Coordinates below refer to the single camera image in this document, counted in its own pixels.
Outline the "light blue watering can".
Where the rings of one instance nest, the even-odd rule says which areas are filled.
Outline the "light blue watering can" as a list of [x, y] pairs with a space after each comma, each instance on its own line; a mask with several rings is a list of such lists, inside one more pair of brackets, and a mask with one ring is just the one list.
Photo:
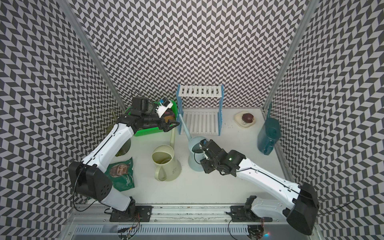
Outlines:
[[190, 131], [189, 131], [189, 129], [188, 129], [188, 127], [187, 127], [181, 114], [179, 114], [179, 118], [180, 118], [180, 121], [182, 123], [184, 132], [186, 133], [186, 136], [187, 136], [188, 141], [189, 141], [188, 142], [188, 148], [190, 151], [190, 155], [188, 158], [189, 167], [196, 172], [203, 172], [204, 169], [202, 167], [201, 160], [206, 159], [206, 156], [205, 156], [203, 150], [201, 149], [200, 143], [201, 143], [201, 141], [204, 141], [207, 139], [205, 137], [202, 137], [202, 136], [192, 137], [192, 135], [190, 134]]

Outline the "olive green watering can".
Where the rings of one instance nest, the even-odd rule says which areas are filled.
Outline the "olive green watering can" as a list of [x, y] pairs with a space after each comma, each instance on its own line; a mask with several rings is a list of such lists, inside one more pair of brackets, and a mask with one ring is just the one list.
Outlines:
[[[113, 130], [114, 128], [114, 125], [116, 123], [116, 120], [117, 120], [117, 115], [116, 115], [116, 111], [114, 109], [111, 110], [111, 114], [112, 114], [112, 122], [111, 124], [107, 127], [107, 135]], [[118, 142], [121, 146], [120, 148], [118, 149], [118, 151], [116, 152], [115, 154], [115, 157], [120, 157], [120, 156], [124, 156], [125, 154], [128, 153], [128, 151], [130, 150], [131, 148], [131, 139], [128, 139], [127, 141], [125, 141], [124, 143], [122, 143], [122, 141], [119, 141]]]

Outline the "teal watering can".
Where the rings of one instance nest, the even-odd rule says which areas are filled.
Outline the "teal watering can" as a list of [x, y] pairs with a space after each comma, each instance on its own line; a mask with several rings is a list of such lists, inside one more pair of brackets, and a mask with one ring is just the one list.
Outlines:
[[267, 118], [258, 134], [257, 147], [259, 151], [268, 156], [281, 137], [281, 126], [277, 119], [271, 117], [273, 103], [270, 103]]

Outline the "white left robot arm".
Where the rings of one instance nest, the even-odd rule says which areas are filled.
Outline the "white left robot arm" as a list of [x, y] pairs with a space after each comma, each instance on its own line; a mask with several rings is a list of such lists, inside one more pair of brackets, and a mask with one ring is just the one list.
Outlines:
[[163, 98], [152, 102], [145, 97], [134, 97], [132, 106], [117, 120], [104, 140], [80, 162], [68, 167], [73, 194], [94, 199], [125, 215], [135, 212], [135, 200], [116, 190], [106, 176], [108, 166], [121, 147], [145, 125], [157, 125], [168, 132], [179, 125], [177, 121], [166, 121], [164, 114], [173, 102]]

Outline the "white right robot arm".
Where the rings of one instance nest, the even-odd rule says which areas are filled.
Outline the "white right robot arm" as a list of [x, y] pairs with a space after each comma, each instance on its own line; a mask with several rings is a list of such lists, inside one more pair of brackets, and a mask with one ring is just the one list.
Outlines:
[[202, 140], [199, 145], [205, 155], [201, 165], [206, 174], [217, 170], [222, 176], [232, 175], [247, 180], [275, 198], [270, 204], [254, 199], [250, 208], [254, 215], [276, 220], [285, 218], [298, 232], [307, 236], [313, 233], [320, 203], [312, 185], [280, 178], [238, 151], [226, 152], [213, 140]]

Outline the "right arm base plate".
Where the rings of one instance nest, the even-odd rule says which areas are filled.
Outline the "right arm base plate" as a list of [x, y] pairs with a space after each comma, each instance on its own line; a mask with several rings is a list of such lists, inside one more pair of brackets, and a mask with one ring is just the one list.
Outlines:
[[250, 206], [231, 206], [230, 211], [226, 212], [233, 222], [267, 222], [273, 221], [272, 218], [260, 218], [251, 210]]

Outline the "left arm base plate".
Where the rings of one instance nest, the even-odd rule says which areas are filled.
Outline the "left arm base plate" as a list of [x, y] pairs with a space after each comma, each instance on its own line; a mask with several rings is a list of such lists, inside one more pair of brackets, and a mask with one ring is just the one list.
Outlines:
[[118, 211], [113, 209], [110, 214], [110, 222], [126, 223], [133, 222], [134, 220], [140, 221], [141, 223], [147, 223], [150, 221], [152, 216], [153, 206], [139, 205], [135, 208], [128, 208], [127, 211]]

